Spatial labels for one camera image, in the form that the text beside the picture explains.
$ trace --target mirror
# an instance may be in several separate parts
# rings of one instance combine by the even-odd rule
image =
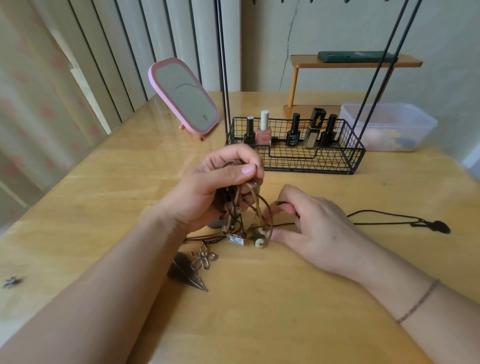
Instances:
[[[181,121],[180,128],[207,134],[218,122],[218,109],[188,66],[178,58],[156,62],[148,70],[150,83]]]

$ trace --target black wire basket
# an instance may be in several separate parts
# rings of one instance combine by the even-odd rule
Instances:
[[[335,139],[329,147],[303,147],[303,138],[310,120],[301,119],[300,141],[296,146],[285,144],[287,132],[291,128],[291,120],[269,119],[272,129],[271,145],[254,145],[257,153],[264,161],[265,170],[288,172],[316,172],[353,174],[359,166],[365,147],[352,132],[350,125],[343,119],[337,119]],[[253,119],[253,129],[260,126],[260,118]],[[247,118],[234,117],[227,134],[227,144],[243,143],[243,135],[247,132]]]

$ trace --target black metal rod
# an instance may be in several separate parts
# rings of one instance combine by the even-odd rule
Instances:
[[[222,22],[222,4],[220,0],[216,0],[218,4],[218,20],[220,28],[220,44],[222,45],[222,66],[223,66],[223,82],[225,84],[225,100],[227,101],[227,117],[228,125],[231,126],[230,120],[230,100],[228,98],[228,80],[227,80],[227,63],[225,61],[225,44],[223,42],[223,22]]]
[[[407,27],[405,28],[405,31],[403,32],[402,38],[400,39],[400,42],[398,44],[398,47],[396,48],[394,59],[398,57],[398,54],[400,53],[400,50],[402,49],[403,42],[405,41],[405,38],[407,37],[407,34],[410,30],[410,27],[412,26],[413,20],[415,19],[415,16],[417,15],[417,11],[421,5],[422,0],[418,0],[417,4],[415,5],[415,8],[413,9],[412,15],[410,16],[410,19],[408,21]],[[375,106],[377,106],[378,100],[380,99],[380,96],[382,95],[382,92],[385,90],[386,84],[388,82],[388,79],[390,78],[390,75],[393,72],[393,66],[394,63],[390,63],[390,66],[388,67],[387,73],[385,74],[384,80],[378,90],[377,96],[375,97],[375,101],[373,102],[372,108],[370,109],[370,112],[367,116],[367,119],[365,120],[365,124],[363,125],[363,128],[360,132],[360,135],[358,136],[358,143],[360,142],[361,137],[363,136],[363,132],[365,131],[365,128],[367,127],[368,122],[370,121],[370,118],[372,117],[373,110],[375,109]]]
[[[218,20],[218,7],[217,7],[218,1],[213,0],[213,2],[214,2],[214,8],[215,8],[216,46],[218,49],[218,73],[220,77],[220,91],[222,92],[223,118],[225,122],[225,138],[228,141],[229,123],[227,121],[227,107],[225,105],[225,90],[223,87],[223,69],[222,69],[222,50],[221,50],[221,44],[220,44],[220,33],[222,32],[222,29],[219,26],[219,20]]]
[[[382,58],[380,58],[380,62],[378,62],[377,69],[375,70],[375,73],[373,74],[372,81],[370,82],[370,86],[368,87],[367,93],[365,94],[365,98],[363,99],[362,105],[360,106],[359,113],[357,114],[357,118],[355,119],[355,122],[353,123],[352,130],[355,130],[355,126],[357,126],[357,123],[359,121],[361,112],[363,111],[363,108],[365,107],[365,104],[367,102],[368,96],[370,95],[370,92],[372,90],[373,84],[375,83],[375,80],[377,78],[378,72],[380,71],[380,68],[382,67],[382,64],[385,60],[385,56],[388,52],[388,49],[390,48],[390,44],[392,43],[393,37],[396,33],[396,30],[398,28],[398,25],[400,24],[400,20],[403,17],[403,13],[405,12],[405,8],[407,7],[409,0],[405,0],[402,6],[402,9],[400,10],[400,14],[398,14],[398,18],[396,19],[395,25],[393,27],[392,33],[390,34],[390,38],[388,39],[387,45],[385,46],[384,52],[382,54]]]

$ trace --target white wall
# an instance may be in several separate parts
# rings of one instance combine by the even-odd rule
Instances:
[[[406,10],[399,27],[402,31],[415,2]],[[282,4],[259,0],[254,6],[251,0],[243,0],[242,90],[288,91],[291,54],[383,50],[402,3],[287,0]],[[402,48],[402,53],[424,60],[424,65],[395,70],[382,99],[413,103],[437,118],[439,126],[429,141],[458,161],[480,140],[479,19],[478,0],[424,0]],[[401,33],[395,37],[394,47]],[[300,70],[297,90],[365,91],[373,72]]]

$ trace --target left hand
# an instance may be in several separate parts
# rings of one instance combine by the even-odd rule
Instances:
[[[246,164],[224,167],[225,163],[239,159]],[[241,185],[254,179],[260,186],[264,178],[260,156],[246,144],[223,147],[208,154],[203,161],[186,174],[180,182],[153,208],[160,217],[168,215],[187,233],[199,230],[220,217],[221,212],[212,205],[218,188]],[[248,188],[241,192],[248,197]]]

